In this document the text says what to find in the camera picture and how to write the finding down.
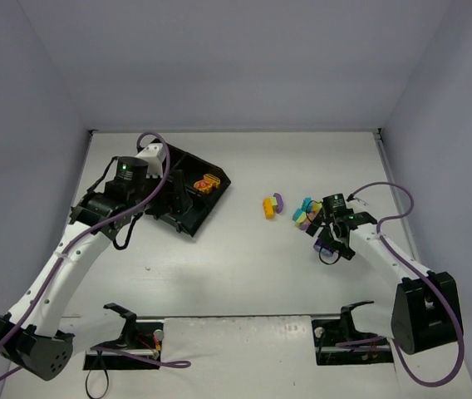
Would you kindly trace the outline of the purple flower lego block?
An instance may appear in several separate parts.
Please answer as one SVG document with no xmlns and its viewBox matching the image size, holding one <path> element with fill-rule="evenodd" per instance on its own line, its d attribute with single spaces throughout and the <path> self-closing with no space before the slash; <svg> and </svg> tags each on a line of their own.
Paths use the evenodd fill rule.
<svg viewBox="0 0 472 399">
<path fill-rule="evenodd" d="M 333 241 L 330 239 L 317 238 L 313 244 L 313 248 L 320 255 L 325 256 L 325 257 L 331 257 L 335 253 L 335 249 L 333 248 L 332 243 Z"/>
</svg>

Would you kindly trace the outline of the orange and lime lego stack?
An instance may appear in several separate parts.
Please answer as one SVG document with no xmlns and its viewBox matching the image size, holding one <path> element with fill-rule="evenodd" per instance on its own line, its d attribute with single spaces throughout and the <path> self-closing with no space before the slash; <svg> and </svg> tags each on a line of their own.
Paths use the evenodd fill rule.
<svg viewBox="0 0 472 399">
<path fill-rule="evenodd" d="M 275 197 L 267 197 L 263 200 L 263 213 L 266 219 L 273 219 L 277 212 L 278 202 Z"/>
</svg>

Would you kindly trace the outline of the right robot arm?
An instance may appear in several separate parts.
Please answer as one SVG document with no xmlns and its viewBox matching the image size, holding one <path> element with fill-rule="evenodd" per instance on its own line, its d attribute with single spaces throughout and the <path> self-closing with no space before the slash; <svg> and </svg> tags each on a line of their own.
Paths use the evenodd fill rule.
<svg viewBox="0 0 472 399">
<path fill-rule="evenodd" d="M 342 194 L 305 207 L 317 208 L 306 232 L 317 239 L 320 253 L 365 261 L 394 296 L 389 305 L 368 299 L 343 306 L 340 320 L 349 341 L 364 334 L 382 336 L 411 355 L 463 337 L 457 284 L 449 273 L 413 260 L 378 230 L 371 214 L 348 207 Z"/>
</svg>

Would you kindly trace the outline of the purple arch lego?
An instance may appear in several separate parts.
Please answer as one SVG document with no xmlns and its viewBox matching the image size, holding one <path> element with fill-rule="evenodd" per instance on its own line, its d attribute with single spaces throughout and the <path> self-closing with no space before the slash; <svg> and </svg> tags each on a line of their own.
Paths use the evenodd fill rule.
<svg viewBox="0 0 472 399">
<path fill-rule="evenodd" d="M 283 197 L 279 193 L 274 193 L 272 197 L 273 210 L 276 214 L 283 212 Z"/>
</svg>

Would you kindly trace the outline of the orange rounded lego block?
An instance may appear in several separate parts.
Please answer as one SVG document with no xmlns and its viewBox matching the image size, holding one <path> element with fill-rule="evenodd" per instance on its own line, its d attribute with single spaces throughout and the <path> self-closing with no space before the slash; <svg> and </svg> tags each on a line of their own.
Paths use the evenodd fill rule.
<svg viewBox="0 0 472 399">
<path fill-rule="evenodd" d="M 202 179 L 194 182 L 193 188 L 203 195 L 210 195 L 214 190 L 218 189 L 220 185 L 221 179 L 218 176 L 205 174 Z"/>
</svg>

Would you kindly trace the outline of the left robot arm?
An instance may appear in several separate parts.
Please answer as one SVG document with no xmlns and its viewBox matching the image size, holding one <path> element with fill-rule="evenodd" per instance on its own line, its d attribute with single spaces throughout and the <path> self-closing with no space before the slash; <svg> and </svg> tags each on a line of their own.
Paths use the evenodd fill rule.
<svg viewBox="0 0 472 399">
<path fill-rule="evenodd" d="M 92 264 L 124 227 L 144 214 L 168 209 L 175 194 L 165 190 L 170 177 L 168 154 L 116 158 L 113 180 L 103 192 L 94 186 L 73 208 L 55 252 L 32 286 L 0 315 L 0 354 L 20 368 L 50 381 L 70 358 L 102 343 L 127 346 L 137 334 L 135 313 L 116 303 L 104 305 L 107 315 L 80 328 L 62 329 L 67 304 Z"/>
</svg>

